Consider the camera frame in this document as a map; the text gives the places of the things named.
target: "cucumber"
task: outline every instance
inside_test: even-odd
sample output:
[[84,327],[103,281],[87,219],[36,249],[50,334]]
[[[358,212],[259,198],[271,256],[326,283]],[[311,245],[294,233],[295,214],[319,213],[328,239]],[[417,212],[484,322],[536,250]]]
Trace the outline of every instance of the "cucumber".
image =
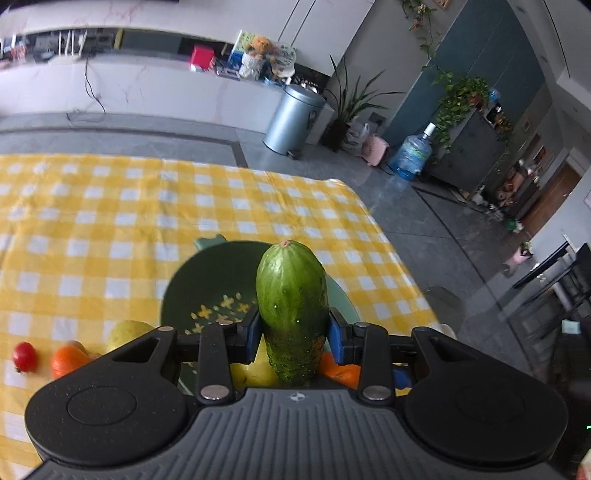
[[303,385],[316,372],[326,339],[324,268],[307,246],[283,240],[262,256],[256,296],[271,367],[282,384]]

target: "tomato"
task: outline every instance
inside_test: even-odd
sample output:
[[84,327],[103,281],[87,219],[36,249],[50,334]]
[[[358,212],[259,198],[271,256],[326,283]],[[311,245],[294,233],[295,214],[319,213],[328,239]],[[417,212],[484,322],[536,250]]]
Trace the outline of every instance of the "tomato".
[[39,363],[37,351],[28,342],[21,342],[14,348],[12,361],[17,372],[33,372]]
[[90,358],[79,348],[66,345],[58,348],[51,357],[53,378],[60,378],[90,362]]

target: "flower pot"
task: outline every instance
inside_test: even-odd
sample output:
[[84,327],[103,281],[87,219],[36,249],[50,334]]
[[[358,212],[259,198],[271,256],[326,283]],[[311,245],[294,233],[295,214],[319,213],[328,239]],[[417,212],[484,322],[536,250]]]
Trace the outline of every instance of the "flower pot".
[[333,152],[337,152],[343,144],[347,130],[349,130],[348,124],[341,120],[335,120],[325,130],[320,143]]
[[468,100],[472,105],[476,106],[476,105],[481,105],[483,102],[483,99],[481,97],[481,95],[472,95],[470,97],[470,100]]
[[517,247],[517,250],[515,250],[515,253],[513,254],[512,258],[516,265],[521,265],[523,262],[530,259],[531,257],[531,252],[529,252],[529,250],[524,249],[520,245],[519,247]]

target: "white kitchen counter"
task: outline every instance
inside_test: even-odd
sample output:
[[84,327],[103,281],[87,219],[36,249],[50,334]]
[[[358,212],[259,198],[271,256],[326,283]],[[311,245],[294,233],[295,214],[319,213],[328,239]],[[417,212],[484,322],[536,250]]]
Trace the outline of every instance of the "white kitchen counter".
[[[86,94],[84,70],[84,59],[0,70],[0,115],[102,112]],[[192,72],[183,61],[153,57],[99,55],[89,61],[88,79],[108,113],[163,116],[258,132],[266,132],[282,94],[279,87]],[[332,114],[326,105],[310,143],[317,142]]]

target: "wooden door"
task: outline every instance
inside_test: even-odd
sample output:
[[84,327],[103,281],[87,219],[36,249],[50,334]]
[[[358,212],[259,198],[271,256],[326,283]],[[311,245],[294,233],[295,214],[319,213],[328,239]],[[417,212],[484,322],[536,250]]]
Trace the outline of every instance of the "wooden door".
[[535,235],[550,220],[560,205],[564,203],[570,192],[581,179],[572,167],[565,164],[562,169],[550,179],[544,193],[540,196],[522,222],[530,235]]

